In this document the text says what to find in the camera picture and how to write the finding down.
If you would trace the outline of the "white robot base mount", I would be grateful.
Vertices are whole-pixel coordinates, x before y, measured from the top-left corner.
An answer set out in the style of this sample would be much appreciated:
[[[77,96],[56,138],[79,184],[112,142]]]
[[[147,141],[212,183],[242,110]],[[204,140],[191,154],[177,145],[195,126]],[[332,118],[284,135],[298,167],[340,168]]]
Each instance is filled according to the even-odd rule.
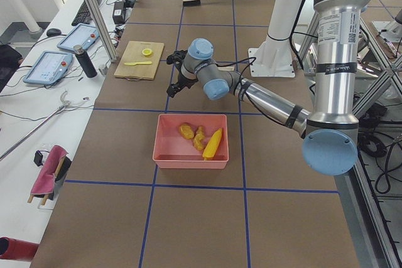
[[[249,49],[256,59],[250,66],[252,77],[295,76],[289,38],[301,3],[302,0],[275,0],[265,41],[259,48]]]

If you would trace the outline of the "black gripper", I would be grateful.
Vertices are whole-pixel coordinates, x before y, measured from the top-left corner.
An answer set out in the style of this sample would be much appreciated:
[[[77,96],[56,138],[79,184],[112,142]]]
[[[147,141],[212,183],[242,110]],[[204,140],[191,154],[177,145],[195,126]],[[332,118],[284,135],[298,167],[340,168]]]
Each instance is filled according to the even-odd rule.
[[[184,67],[184,59],[186,57],[187,50],[177,50],[173,54],[169,55],[166,59],[168,65],[173,65],[178,71],[177,83],[172,83],[166,90],[167,95],[170,98],[182,91],[185,87],[190,89],[195,83],[198,82],[194,74],[188,73]]]

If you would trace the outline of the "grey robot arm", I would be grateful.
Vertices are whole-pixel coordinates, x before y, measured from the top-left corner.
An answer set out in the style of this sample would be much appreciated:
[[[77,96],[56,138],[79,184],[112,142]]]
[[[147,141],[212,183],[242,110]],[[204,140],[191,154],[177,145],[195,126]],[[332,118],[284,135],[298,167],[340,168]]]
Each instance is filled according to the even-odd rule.
[[[319,173],[340,175],[357,161],[359,121],[352,113],[357,72],[361,10],[370,0],[313,0],[318,15],[317,63],[313,111],[276,95],[235,71],[219,70],[214,47],[204,38],[185,51],[168,57],[178,80],[167,89],[173,97],[183,88],[200,83],[211,100],[227,94],[249,102],[276,123],[303,138],[305,162]],[[267,37],[252,49],[260,77],[285,77],[291,72],[287,43],[303,0],[275,0]]]

